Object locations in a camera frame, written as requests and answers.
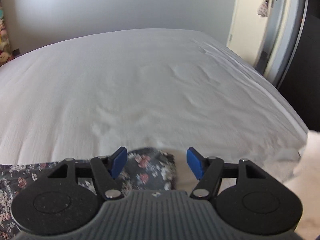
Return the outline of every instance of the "pillow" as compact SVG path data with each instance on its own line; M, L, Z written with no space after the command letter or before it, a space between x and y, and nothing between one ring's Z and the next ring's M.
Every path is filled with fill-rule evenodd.
M50 173L58 163L0 165L0 237L10 239L19 232L10 213L15 196L40 176ZM175 177L173 155L155 148L143 148L128 153L128 161L116 181L122 183L122 192L127 195L132 189L174 189ZM91 178L79 178L78 184L96 194Z
M0 4L0 66L12 60L12 51L8 38L7 29L4 24L3 9Z

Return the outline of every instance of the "metal screw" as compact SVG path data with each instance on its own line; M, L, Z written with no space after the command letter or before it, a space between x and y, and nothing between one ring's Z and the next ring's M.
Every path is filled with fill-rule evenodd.
M117 198L120 197L121 192L117 189L109 189L105 192L107 198Z
M199 188L193 192L193 195L195 195L196 197L206 197L209 195L209 191L203 188Z

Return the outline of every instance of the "door frame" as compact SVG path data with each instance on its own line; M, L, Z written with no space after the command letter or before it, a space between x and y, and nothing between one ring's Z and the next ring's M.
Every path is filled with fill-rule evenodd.
M227 47L229 48L229 45L230 45L230 42L232 40L232 33L233 33L233 28L234 28L234 24L235 24L235 19L236 19L236 16L237 16L237 12L238 12L238 0L235 0L235 5L234 5L234 9L233 9L233 14L232 14L232 20L231 20L231 26L230 26L230 30L229 30L229 35L228 35L228 39L227 39ZM271 13L271 6L268 7L268 15L270 15ZM267 36L267 28L268 28L268 24L266 25L266 28L265 28L265 32L264 32L264 35L263 35L263 38L262 40L264 41L266 39L266 36ZM255 59L255 62L253 64L252 67L256 67L260 57L261 57L261 54L262 54L262 51L263 51L263 46L264 46L264 42L262 42L260 44L260 48L259 48L259 52L258 52L258 55Z
M297 49L307 13L308 0L286 1L288 17L282 22L283 33L278 36L278 44L272 51L273 57L268 62L264 77L279 88L292 62Z
M268 47L266 47L266 41L265 44L263 46L263 51L267 53L268 55L268 59L271 56L271 52L273 50L273 47L276 43L276 38L278 36L279 33L279 29L280 29L280 25L281 25L281 21L284 15L284 6L285 6L285 0L277 0L274 3L274 10L275 7L277 7L278 9L280 9L280 13L276 15L276 11L273 11L273 14L271 15L270 20L273 20L273 22L269 22L270 26L267 26L267 32L269 31L270 35L269 35L269 43L268 43Z
M231 42L231 35L232 35L232 31L233 31L233 26L235 23L235 19L237 16L237 10L238 9L238 0L235 0L235 5L233 6L233 14L232 14L232 20L231 20L231 25L230 25L230 30L229 30L229 35L228 35L228 39L227 39L227 44L226 46L229 47L230 42Z
M263 73L263 76L268 79L270 71L273 67L273 64L275 62L275 58L276 58L276 54L280 48L281 45L281 41L283 39L284 36L284 31L286 30L287 27L287 23L288 23L288 18L289 18L289 12L290 12L290 7L291 7L291 1L292 0L285 0L285 5L284 5L284 10L283 10L283 16L282 16L282 20L279 26L279 31L278 31L278 35L276 37L276 42L273 46L272 52L270 54L270 58L267 64L267 67Z

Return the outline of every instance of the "wrinkled sheet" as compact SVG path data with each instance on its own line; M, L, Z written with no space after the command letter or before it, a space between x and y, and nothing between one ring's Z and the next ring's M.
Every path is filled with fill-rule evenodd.
M141 29L49 45L0 68L0 163L88 159L156 147L177 187L196 183L188 147L249 158L283 181L307 127L278 91L212 37Z

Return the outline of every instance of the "white bedsheet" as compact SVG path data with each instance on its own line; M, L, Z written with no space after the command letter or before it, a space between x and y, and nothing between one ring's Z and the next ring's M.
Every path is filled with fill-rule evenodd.
M204 33L144 29L53 44L0 68L0 163L27 164L157 147L178 187L196 180L195 147L290 176L307 127L253 68Z

